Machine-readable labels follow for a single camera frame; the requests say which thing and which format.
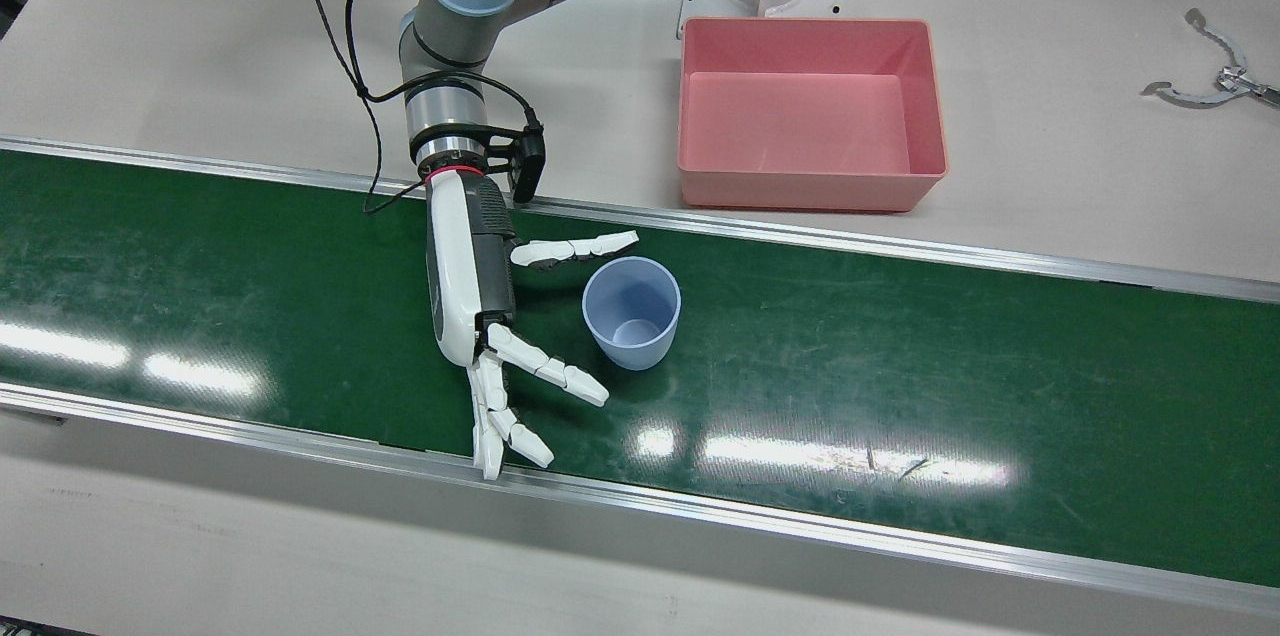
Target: white robotic hand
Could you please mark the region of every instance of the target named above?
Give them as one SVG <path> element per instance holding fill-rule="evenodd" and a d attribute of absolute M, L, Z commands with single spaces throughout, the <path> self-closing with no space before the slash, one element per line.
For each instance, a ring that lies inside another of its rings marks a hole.
<path fill-rule="evenodd" d="M 527 343 L 511 330 L 515 293 L 511 262 L 521 248 L 498 184 L 476 168 L 440 168 L 428 178 L 430 238 L 428 280 L 433 321 L 440 353 L 467 370 L 475 416 L 474 463 L 485 479 L 497 479 L 507 447 L 538 466 L 554 456 L 547 444 L 516 417 L 507 404 L 503 363 L 512 363 L 590 404 L 604 404 L 609 392 L 582 371 Z M 547 266 L 558 258 L 605 257 L 636 244 L 636 232 L 599 235 L 588 241 L 549 241 L 536 244 L 531 264 Z"/>

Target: metal tongs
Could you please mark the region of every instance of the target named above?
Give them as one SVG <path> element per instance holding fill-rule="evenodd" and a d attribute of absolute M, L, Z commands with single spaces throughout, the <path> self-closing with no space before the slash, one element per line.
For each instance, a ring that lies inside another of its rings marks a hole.
<path fill-rule="evenodd" d="M 1222 68 L 1217 76 L 1217 93 L 1211 95 L 1196 95 L 1196 93 L 1183 93 L 1174 88 L 1169 81 L 1156 81 L 1153 84 L 1148 84 L 1143 90 L 1142 95 L 1158 95 L 1158 97 L 1167 100 L 1167 102 L 1176 104 L 1176 106 L 1185 107 L 1215 107 L 1217 104 L 1229 102 L 1234 97 L 1242 97 L 1242 95 L 1254 95 L 1254 97 L 1261 99 L 1262 102 L 1270 104 L 1270 106 L 1280 107 L 1280 90 L 1272 88 L 1272 86 L 1266 86 L 1257 83 L 1249 76 L 1249 61 L 1244 58 L 1244 51 L 1240 49 L 1239 44 L 1231 40 L 1231 36 L 1222 33 L 1222 31 L 1212 29 L 1208 22 L 1204 20 L 1203 13 L 1198 8 L 1192 8 L 1187 13 L 1187 22 L 1193 27 L 1193 29 L 1199 31 L 1199 33 L 1208 36 L 1208 38 L 1215 40 L 1220 44 L 1222 49 L 1226 49 L 1228 55 L 1231 59 L 1231 65 Z"/>

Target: cup rim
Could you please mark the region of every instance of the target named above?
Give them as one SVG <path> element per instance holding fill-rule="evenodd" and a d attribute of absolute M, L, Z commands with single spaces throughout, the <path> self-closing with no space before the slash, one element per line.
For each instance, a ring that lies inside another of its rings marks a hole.
<path fill-rule="evenodd" d="M 645 340 L 641 344 L 622 346 L 614 343 L 613 339 L 608 339 L 608 337 L 600 335 L 600 333 L 596 331 L 594 322 L 591 322 L 591 317 L 589 316 L 589 314 L 586 314 L 586 294 L 590 293 L 591 285 L 595 284 L 595 276 L 599 276 L 600 273 L 609 270 L 609 267 L 613 267 L 614 264 L 622 264 L 627 261 L 639 261 L 650 264 L 650 266 L 658 266 L 658 271 L 662 271 L 663 275 L 667 276 L 667 280 L 671 282 L 672 288 L 676 289 L 676 308 L 671 315 L 671 321 L 667 322 L 667 326 L 662 331 L 658 331 L 657 337 L 653 337 L 653 339 Z M 653 346 L 657 344 L 659 340 L 663 340 L 663 337 L 667 337 L 668 331 L 675 330 L 676 322 L 680 322 L 680 312 L 681 308 L 684 308 L 684 305 L 685 305 L 685 297 L 684 294 L 680 293 L 680 282 L 676 282 L 676 276 L 673 276 L 672 273 L 668 270 L 668 267 L 663 266 L 663 264 L 654 261 L 654 258 L 645 258 L 643 256 L 623 256 L 620 258 L 613 258 L 613 261 L 604 264 L 604 266 L 596 267 L 595 273 L 591 273 L 590 279 L 586 280 L 586 285 L 582 288 L 582 321 L 586 322 L 586 329 L 591 331 L 591 335 L 594 335 L 596 340 L 604 344 L 609 344 L 609 348 L 614 349 L 623 349 L 623 351 L 643 349 L 646 348 L 646 346 Z"/>

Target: red ring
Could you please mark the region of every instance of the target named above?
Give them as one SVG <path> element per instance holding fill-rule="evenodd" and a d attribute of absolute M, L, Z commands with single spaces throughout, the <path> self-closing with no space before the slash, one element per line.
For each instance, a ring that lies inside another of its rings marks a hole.
<path fill-rule="evenodd" d="M 430 174 L 426 175 L 425 180 L 434 179 L 434 177 L 439 174 L 448 174 L 448 171 L 471 171 L 471 174 L 475 174 L 476 177 L 484 177 L 484 171 L 480 171 L 479 168 L 457 165 L 436 168 L 435 171 L 430 171 Z"/>

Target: black bracket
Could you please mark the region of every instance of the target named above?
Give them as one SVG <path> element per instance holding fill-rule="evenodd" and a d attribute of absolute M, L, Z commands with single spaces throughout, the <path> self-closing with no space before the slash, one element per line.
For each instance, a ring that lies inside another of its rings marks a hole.
<path fill-rule="evenodd" d="M 507 174 L 511 184 L 511 200 L 516 203 L 529 203 L 538 189 L 538 182 L 547 166 L 547 141 L 543 138 L 543 125 L 538 122 L 526 125 L 524 131 L 499 129 L 498 125 L 484 124 L 438 124 L 413 134 L 408 152 L 416 154 L 424 145 L 447 136 L 458 136 L 484 145 L 485 174 Z M 507 139 L 507 143 L 494 145 L 493 139 Z M 428 177 L 438 168 L 451 166 L 448 157 L 430 159 L 417 165 L 419 174 Z"/>

